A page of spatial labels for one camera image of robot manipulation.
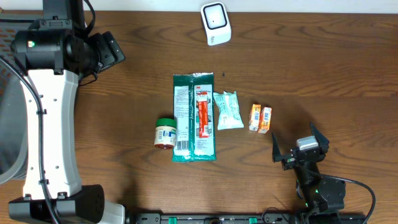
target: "wood grain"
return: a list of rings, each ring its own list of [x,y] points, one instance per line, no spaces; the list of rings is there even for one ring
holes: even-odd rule
[[[397,223],[398,16],[230,13],[230,42],[209,47],[198,13],[97,12],[127,60],[78,90],[76,158],[83,184],[134,211],[261,213],[304,207],[293,171],[271,159],[271,137],[246,128],[216,132],[217,161],[176,164],[153,147],[155,121],[173,112],[172,75],[214,72],[215,91],[238,92],[245,125],[254,102],[273,109],[281,146],[330,140],[321,172],[372,187],[369,223]],[[23,182],[0,186],[0,222]],[[344,212],[367,213],[369,193],[347,185]]]

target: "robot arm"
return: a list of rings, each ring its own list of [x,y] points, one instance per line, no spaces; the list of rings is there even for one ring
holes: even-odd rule
[[[28,171],[23,197],[9,203],[14,220],[51,223],[39,172],[39,116],[43,114],[43,164],[48,197],[62,223],[126,223],[122,205],[104,199],[100,185],[82,186],[75,158],[73,111],[80,77],[123,61],[110,32],[88,37],[81,0],[44,0],[44,19],[17,33],[12,43],[25,79],[39,96],[42,111],[23,86],[28,120]]]
[[[365,224],[372,215],[376,204],[376,196],[370,187],[355,180],[321,174],[317,162],[324,160],[329,150],[329,140],[310,123],[312,136],[298,139],[297,147],[289,154],[281,155],[278,143],[272,134],[272,160],[281,162],[284,170],[293,169],[297,176],[296,191],[300,198],[305,200],[308,209],[297,212],[293,217],[294,223],[317,223],[316,219],[340,219],[339,210],[344,208],[346,182],[366,188],[372,195],[372,206],[369,213],[361,222]]]

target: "wire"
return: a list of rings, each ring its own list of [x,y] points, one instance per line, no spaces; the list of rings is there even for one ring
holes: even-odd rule
[[[0,22],[26,23],[26,22],[34,22],[34,20],[33,19],[0,19]]]
[[[352,184],[357,184],[357,185],[359,185],[361,187],[364,187],[366,190],[368,190],[369,193],[372,195],[372,205],[371,205],[371,209],[369,210],[369,212],[366,215],[365,219],[363,220],[362,224],[365,224],[369,220],[369,218],[371,217],[372,212],[374,210],[374,207],[376,206],[376,196],[375,196],[372,188],[370,188],[366,184],[363,184],[363,183],[361,183],[359,181],[356,181],[356,180],[350,180],[350,179],[346,179],[346,178],[342,178],[342,177],[335,177],[335,176],[326,175],[326,174],[319,174],[317,172],[310,171],[310,170],[308,170],[308,169],[306,169],[304,167],[301,167],[301,168],[304,169],[305,171],[309,172],[310,174],[318,176],[318,177],[330,178],[330,179],[335,179],[335,180],[341,180],[341,181],[349,182],[349,183],[352,183]]]
[[[98,74],[97,74],[96,72],[93,71],[93,74],[92,74],[92,75],[94,76],[94,80],[91,80],[91,81],[89,81],[89,82],[87,82],[87,83],[84,83],[84,84],[79,84],[79,86],[85,86],[85,85],[88,85],[88,84],[90,84],[90,83],[93,83],[93,82],[97,81],[97,79],[98,79]]]
[[[13,65],[11,65],[3,56],[0,55],[0,61],[5,64],[5,66],[14,72],[14,74],[19,78],[19,80],[26,86],[26,88],[30,91],[33,96],[33,99],[37,105],[37,115],[39,116],[39,174],[40,174],[40,184],[43,188],[44,200],[49,209],[50,215],[56,224],[60,224],[60,220],[58,215],[55,213],[53,206],[51,205],[50,195],[49,195],[49,188],[47,187],[47,180],[45,179],[45,172],[44,172],[44,150],[43,150],[43,106],[42,102],[38,94],[35,92],[33,87],[27,82],[24,78],[26,75],[26,71],[20,66],[20,69],[23,72],[18,71]]]
[[[299,199],[304,199],[303,196],[301,196],[300,193],[300,184],[299,184],[299,180],[296,181],[296,194],[298,196]]]
[[[88,24],[88,26],[86,27],[86,30],[85,30],[85,35],[86,35],[86,37],[88,37],[88,34],[90,34],[90,32],[93,30],[94,25],[95,25],[95,11],[94,11],[94,8],[91,5],[89,0],[84,0],[84,1],[87,4],[87,6],[90,8],[90,11],[93,15],[91,22]]]
[[[268,213],[268,210],[270,210],[270,209],[275,209],[275,210],[278,210],[279,211],[279,209],[278,208],[276,208],[276,207],[269,207],[269,208],[267,208],[263,213],[262,213],[262,215],[261,215],[261,220],[265,223],[266,221],[264,220],[264,216]],[[284,216],[284,214],[280,214],[281,216],[282,216],[282,218],[285,220],[285,221],[287,221],[287,222],[289,222],[289,220]]]

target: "green jar lid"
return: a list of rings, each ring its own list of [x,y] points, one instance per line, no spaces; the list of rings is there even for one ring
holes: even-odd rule
[[[174,119],[160,118],[156,121],[156,126],[171,126],[177,128],[177,122]]]

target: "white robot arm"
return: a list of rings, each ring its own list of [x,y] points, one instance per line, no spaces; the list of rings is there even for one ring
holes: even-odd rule
[[[44,18],[11,44],[27,107],[29,160],[23,196],[9,202],[12,219],[26,223],[130,222],[122,205],[104,199],[100,185],[81,185],[73,111],[79,79],[125,57],[110,32],[88,37],[82,0],[43,1]]]

